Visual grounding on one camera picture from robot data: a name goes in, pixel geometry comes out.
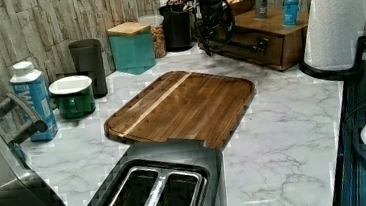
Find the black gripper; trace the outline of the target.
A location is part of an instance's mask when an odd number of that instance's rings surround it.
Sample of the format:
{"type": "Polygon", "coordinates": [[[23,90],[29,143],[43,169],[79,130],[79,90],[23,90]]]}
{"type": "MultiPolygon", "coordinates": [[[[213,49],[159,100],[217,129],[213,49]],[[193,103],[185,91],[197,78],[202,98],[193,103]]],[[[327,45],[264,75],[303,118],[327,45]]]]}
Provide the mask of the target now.
{"type": "Polygon", "coordinates": [[[221,46],[231,42],[235,32],[235,16],[232,14],[232,9],[225,8],[217,14],[202,19],[196,18],[194,28],[201,49],[210,56],[212,54],[211,41],[217,41],[221,46]]]}

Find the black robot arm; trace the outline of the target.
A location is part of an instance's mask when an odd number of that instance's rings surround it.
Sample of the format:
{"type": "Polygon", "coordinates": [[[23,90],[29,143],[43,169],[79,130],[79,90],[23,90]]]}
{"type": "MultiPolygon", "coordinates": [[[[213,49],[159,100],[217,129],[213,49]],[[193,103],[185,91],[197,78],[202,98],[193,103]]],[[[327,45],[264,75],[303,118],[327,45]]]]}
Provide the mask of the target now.
{"type": "Polygon", "coordinates": [[[225,29],[226,43],[235,30],[235,16],[227,0],[193,0],[194,28],[202,50],[210,56],[210,41],[215,39],[220,29],[225,29]]]}

